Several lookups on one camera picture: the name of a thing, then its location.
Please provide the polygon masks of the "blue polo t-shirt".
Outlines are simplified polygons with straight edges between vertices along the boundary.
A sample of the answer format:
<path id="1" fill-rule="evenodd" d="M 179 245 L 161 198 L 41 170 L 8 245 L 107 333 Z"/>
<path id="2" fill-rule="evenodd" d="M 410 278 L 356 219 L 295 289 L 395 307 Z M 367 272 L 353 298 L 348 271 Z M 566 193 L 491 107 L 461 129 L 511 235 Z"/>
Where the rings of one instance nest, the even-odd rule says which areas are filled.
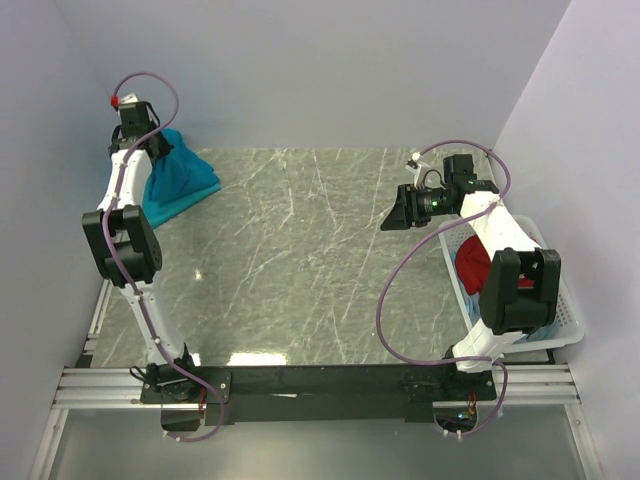
<path id="1" fill-rule="evenodd" d="M 220 183 L 214 168 L 186 145 L 179 131 L 166 128 L 162 133 L 173 149 L 152 168 L 146 184 L 152 200 L 167 203 Z"/>

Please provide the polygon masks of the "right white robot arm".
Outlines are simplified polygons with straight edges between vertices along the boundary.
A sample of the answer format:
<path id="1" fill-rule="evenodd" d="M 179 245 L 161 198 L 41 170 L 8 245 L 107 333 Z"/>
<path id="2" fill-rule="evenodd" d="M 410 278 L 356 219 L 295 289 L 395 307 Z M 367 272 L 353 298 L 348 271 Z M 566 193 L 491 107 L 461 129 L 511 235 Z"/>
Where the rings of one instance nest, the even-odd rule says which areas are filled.
<path id="1" fill-rule="evenodd" d="M 502 191 L 493 181 L 477 177 L 471 155 L 445 158 L 437 187 L 426 185 L 424 163 L 412 159 L 409 166 L 414 180 L 398 186 L 382 230 L 419 228 L 435 216 L 456 215 L 453 224 L 469 225 L 489 258 L 479 320 L 443 359 L 453 365 L 438 377 L 442 393 L 460 399 L 473 388 L 473 374 L 490 370 L 508 347 L 554 322 L 561 257 L 520 227 L 505 207 Z"/>

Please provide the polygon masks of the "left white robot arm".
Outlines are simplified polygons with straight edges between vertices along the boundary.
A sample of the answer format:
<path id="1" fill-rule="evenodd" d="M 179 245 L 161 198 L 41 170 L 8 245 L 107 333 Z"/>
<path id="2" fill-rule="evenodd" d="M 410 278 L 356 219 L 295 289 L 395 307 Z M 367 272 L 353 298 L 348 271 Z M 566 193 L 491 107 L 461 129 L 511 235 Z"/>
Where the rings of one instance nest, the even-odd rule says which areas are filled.
<path id="1" fill-rule="evenodd" d="M 203 400 L 206 389 L 160 295 L 161 247 L 142 208 L 154 162 L 171 146 L 150 103 L 131 94 L 112 105 L 120 124 L 111 136 L 110 179 L 97 209 L 82 216 L 82 228 L 99 273 L 125 297 L 144 338 L 148 365 L 129 373 L 158 403 Z"/>

